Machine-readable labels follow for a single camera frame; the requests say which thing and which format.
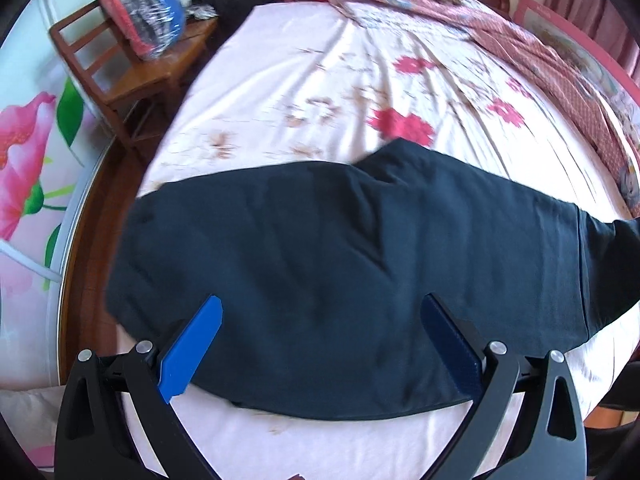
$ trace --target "bed sheet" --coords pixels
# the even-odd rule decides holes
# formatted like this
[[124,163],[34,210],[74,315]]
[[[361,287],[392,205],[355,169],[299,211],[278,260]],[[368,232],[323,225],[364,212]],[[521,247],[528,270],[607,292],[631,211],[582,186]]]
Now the bed sheet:
[[[602,221],[629,211],[593,148],[556,104],[465,31],[351,2],[358,25],[328,4],[257,7],[188,92],[140,188],[297,160],[350,163],[398,136],[455,156]],[[582,415],[609,389],[640,339],[635,306],[567,355]],[[120,351],[132,340],[120,330]],[[514,396],[482,469],[504,449]],[[161,472],[129,400],[145,463]],[[235,408],[196,386],[172,406],[225,480],[416,479],[468,404],[392,420],[322,422]]]

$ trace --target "silver bolt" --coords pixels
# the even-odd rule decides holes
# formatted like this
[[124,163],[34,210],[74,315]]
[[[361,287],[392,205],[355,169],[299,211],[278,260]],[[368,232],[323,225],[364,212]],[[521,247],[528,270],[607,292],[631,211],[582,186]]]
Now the silver bolt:
[[559,350],[552,350],[551,351],[551,358],[556,362],[556,363],[563,363],[564,362],[564,355],[562,354],[561,351]]
[[78,354],[78,361],[84,363],[85,361],[88,361],[89,359],[91,359],[92,356],[92,352],[91,350],[89,350],[88,348],[85,348],[84,350],[81,350],[80,353]]
[[144,341],[140,341],[136,345],[136,352],[138,352],[139,354],[148,354],[149,352],[151,352],[151,349],[153,347],[154,347],[153,343],[145,339]]
[[491,341],[489,350],[496,355],[505,355],[507,353],[507,345],[501,341]]

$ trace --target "plastic-wrapped bundle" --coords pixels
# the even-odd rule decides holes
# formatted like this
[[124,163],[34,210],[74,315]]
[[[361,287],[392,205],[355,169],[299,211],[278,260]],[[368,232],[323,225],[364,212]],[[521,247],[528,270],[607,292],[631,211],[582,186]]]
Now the plastic-wrapped bundle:
[[180,0],[100,0],[142,59],[159,57],[184,30]]

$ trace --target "pink striped curtain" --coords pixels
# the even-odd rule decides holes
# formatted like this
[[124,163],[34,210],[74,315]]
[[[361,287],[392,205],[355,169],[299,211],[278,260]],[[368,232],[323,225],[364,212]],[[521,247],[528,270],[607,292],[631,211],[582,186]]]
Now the pink striped curtain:
[[640,48],[609,0],[545,0],[599,44],[640,85]]

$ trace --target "white floral bed sheet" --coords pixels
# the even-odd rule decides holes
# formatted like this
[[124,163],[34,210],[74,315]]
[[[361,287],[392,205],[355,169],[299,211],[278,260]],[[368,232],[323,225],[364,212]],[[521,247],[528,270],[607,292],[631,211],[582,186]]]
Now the white floral bed sheet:
[[[350,163],[405,137],[574,202],[602,221],[630,218],[606,168],[535,85],[466,32],[361,0],[257,7],[188,92],[139,195],[219,171],[297,160]],[[568,353],[583,416],[640,339],[636,305]],[[120,330],[118,344],[132,340]],[[497,462],[514,396],[482,469]],[[453,435],[467,404],[392,420],[321,422],[235,408],[196,386],[172,406],[225,480],[414,480]],[[145,463],[161,472],[126,399]]]

